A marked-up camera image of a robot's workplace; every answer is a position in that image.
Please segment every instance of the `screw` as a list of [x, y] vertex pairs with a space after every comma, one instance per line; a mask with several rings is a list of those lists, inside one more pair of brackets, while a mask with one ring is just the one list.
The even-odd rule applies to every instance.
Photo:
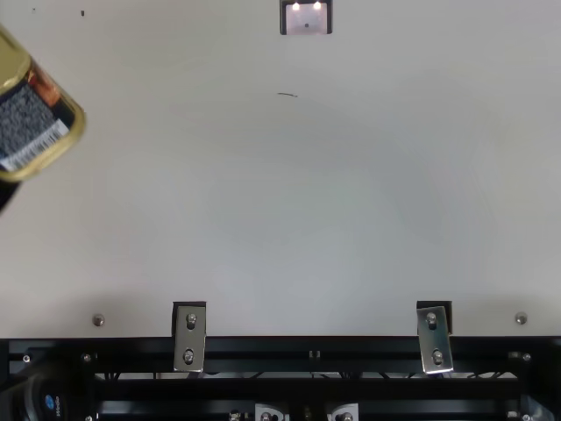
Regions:
[[196, 314], [190, 313], [187, 315], [187, 328], [192, 331], [195, 329]]
[[427, 323], [429, 324], [429, 329], [434, 331], [437, 328], [437, 315], [435, 313], [427, 314]]
[[515, 316], [516, 323], [519, 325], [525, 325], [528, 322], [528, 315], [523, 311], [518, 311]]
[[444, 357], [442, 353], [436, 349], [435, 352], [432, 353], [432, 360], [437, 366], [439, 366], [443, 363]]
[[188, 348], [185, 353], [183, 354], [183, 360], [185, 361], [185, 364], [187, 364], [188, 366], [190, 366], [191, 364], [193, 364], [193, 359], [195, 358], [195, 353], [193, 352], [192, 349]]
[[97, 327], [102, 327], [105, 324], [105, 317], [103, 316], [103, 314], [95, 314], [91, 318], [91, 323], [93, 323]]

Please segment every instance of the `metal plate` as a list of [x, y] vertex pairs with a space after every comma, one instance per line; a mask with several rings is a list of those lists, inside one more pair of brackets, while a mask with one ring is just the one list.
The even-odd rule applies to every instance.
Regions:
[[[430, 327], [428, 315], [434, 315], [434, 328]], [[428, 375], [447, 373], [454, 369], [448, 338], [448, 324], [444, 307], [429, 307], [417, 310], [417, 329], [419, 331], [419, 345], [423, 359], [423, 371]], [[442, 353], [442, 363], [435, 363], [435, 352]]]
[[[175, 320], [174, 370], [182, 372], [202, 372], [204, 364], [204, 341], [206, 339], [206, 307], [179, 306]], [[196, 320], [189, 325], [188, 317]], [[185, 361], [185, 352], [191, 352], [192, 363]]]
[[31, 3], [0, 19], [89, 127], [2, 212], [0, 337], [169, 336], [179, 300], [416, 335], [434, 297], [561, 335], [561, 2], [343, 0], [312, 37], [278, 0]]

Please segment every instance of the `white board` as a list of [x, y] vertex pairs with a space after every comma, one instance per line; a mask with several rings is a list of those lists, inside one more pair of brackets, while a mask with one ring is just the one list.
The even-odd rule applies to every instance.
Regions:
[[561, 334], [560, 19], [335, 0], [288, 37], [276, 0], [0, 0], [88, 117], [0, 218], [0, 337], [167, 336], [173, 301], [209, 335], [414, 335], [417, 300]]

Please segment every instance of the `barcode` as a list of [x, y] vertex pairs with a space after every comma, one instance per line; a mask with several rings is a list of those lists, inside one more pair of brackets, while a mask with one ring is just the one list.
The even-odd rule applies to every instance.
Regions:
[[68, 128], [60, 120], [42, 132], [35, 140], [25, 145], [16, 153], [0, 160], [0, 165], [8, 171], [15, 171], [27, 165], [33, 158], [54, 145], [58, 139], [68, 133]]

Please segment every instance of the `metal bracket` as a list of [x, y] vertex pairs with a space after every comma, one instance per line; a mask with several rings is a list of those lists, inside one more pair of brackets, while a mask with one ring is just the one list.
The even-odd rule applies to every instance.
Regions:
[[207, 336], [207, 309], [178, 305], [175, 313], [174, 371], [201, 373]]
[[255, 421], [290, 421], [290, 414], [287, 408], [270, 403], [255, 404]]
[[327, 409], [327, 421], [359, 421], [359, 404], [347, 403]]
[[427, 375], [454, 369], [444, 307], [417, 309], [417, 331], [423, 371]]

